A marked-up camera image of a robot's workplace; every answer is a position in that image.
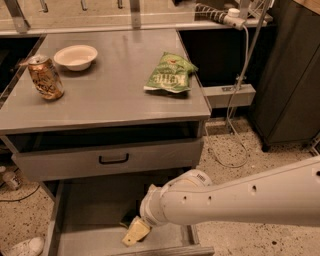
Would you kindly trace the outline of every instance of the white sneaker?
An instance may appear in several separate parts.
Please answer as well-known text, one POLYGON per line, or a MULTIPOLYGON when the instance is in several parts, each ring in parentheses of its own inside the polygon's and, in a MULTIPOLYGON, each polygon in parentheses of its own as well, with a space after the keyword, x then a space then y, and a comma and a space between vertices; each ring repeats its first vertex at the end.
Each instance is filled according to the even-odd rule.
POLYGON ((25 240, 11 247, 8 250, 1 251, 3 256, 38 256, 42 253, 44 239, 35 237, 25 240))

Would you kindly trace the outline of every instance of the cabinet top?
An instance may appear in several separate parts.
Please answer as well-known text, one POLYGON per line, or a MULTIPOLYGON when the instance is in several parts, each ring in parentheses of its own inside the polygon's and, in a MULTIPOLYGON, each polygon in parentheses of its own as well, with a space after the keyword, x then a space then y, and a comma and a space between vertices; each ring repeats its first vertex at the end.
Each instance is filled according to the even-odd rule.
POLYGON ((43 99, 25 70, 0 110, 0 134, 204 120, 208 104, 195 76, 186 96, 148 93, 146 85, 164 52, 186 58, 174 29, 49 34, 38 53, 90 45, 98 57, 82 72, 57 66, 65 93, 43 99))

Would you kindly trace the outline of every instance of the speckled floor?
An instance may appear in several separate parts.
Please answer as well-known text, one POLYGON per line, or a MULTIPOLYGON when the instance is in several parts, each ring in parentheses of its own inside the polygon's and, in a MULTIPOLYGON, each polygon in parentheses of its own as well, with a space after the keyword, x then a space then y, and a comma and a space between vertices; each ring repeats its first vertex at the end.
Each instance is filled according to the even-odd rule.
MULTIPOLYGON (((261 142, 245 118, 234 121, 234 126, 248 151, 248 161, 243 167, 227 168, 215 160, 212 146, 226 165, 238 165, 245 160, 245 151, 224 122, 208 123, 208 134, 198 169, 205 171, 216 183, 224 183, 240 177, 297 162, 312 155, 300 145, 272 147, 268 153, 261 151, 261 142)), ((46 236, 53 201, 39 188, 27 199, 22 198, 38 188, 21 173, 23 186, 10 191, 0 188, 0 249, 7 248, 33 236, 46 236)), ((202 246, 213 246, 217 256, 265 255, 298 256, 318 255, 320 251, 320 228, 265 224, 205 222, 197 225, 202 246)))

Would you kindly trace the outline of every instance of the can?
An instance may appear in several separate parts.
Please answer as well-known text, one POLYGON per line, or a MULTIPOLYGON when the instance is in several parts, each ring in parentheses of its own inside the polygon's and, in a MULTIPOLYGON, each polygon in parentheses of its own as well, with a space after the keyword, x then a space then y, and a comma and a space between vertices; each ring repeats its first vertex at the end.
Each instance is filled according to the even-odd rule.
POLYGON ((48 56, 39 54, 31 57, 28 69, 36 89, 44 99, 59 99, 63 95, 60 76, 48 56))
POLYGON ((13 171, 7 171, 6 167, 0 166, 0 173, 2 173, 2 179, 10 189, 17 190, 21 187, 22 181, 13 171))

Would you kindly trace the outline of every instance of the white bowl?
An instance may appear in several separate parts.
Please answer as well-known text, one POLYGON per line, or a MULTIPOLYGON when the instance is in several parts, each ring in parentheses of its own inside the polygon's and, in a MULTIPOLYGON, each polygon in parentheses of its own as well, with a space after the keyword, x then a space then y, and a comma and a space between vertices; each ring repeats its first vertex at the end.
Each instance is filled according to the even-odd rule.
POLYGON ((72 71, 82 71, 90 67, 91 62, 98 56, 95 48, 88 45, 74 45, 58 51, 54 61, 66 66, 72 71))

